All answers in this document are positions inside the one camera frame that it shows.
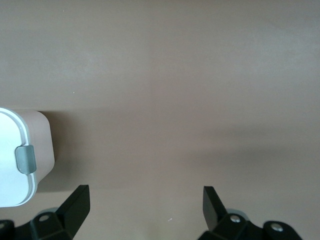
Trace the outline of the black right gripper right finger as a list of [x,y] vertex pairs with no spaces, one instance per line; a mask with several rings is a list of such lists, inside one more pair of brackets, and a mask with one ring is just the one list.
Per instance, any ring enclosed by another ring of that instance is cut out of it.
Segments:
[[238,213],[227,212],[212,186],[203,187],[202,211],[208,230],[198,240],[264,240],[262,228]]

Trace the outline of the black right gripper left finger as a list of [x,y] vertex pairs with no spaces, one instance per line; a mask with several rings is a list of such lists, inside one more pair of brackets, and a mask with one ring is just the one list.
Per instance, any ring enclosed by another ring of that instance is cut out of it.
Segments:
[[57,208],[30,222],[33,240],[73,240],[90,212],[90,188],[79,185]]

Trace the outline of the white box lid grey clips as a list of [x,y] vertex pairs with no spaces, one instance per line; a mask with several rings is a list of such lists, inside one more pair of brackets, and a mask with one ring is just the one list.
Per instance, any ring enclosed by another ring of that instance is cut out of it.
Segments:
[[24,205],[34,196],[36,170],[27,123],[16,112],[0,107],[0,208]]

